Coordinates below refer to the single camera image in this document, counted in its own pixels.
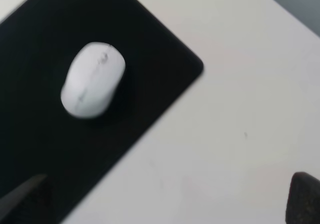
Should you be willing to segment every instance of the black foam object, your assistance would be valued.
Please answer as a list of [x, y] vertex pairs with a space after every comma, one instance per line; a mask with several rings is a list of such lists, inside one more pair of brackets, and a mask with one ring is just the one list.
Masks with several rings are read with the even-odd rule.
[[320, 181], [308, 173], [295, 173], [286, 207], [287, 224], [320, 223]]
[[[119, 50], [126, 71], [108, 111], [78, 120], [60, 91], [92, 41]], [[61, 221], [202, 70], [137, 0], [27, 0], [0, 25], [0, 198], [45, 173]]]

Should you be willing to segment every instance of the computer mouse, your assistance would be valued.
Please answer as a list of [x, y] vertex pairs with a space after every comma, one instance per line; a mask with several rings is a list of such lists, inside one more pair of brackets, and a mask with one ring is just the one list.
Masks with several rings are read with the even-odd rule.
[[125, 59], [107, 43], [92, 42], [75, 56], [61, 90], [61, 102], [76, 118], [106, 111], [126, 68]]

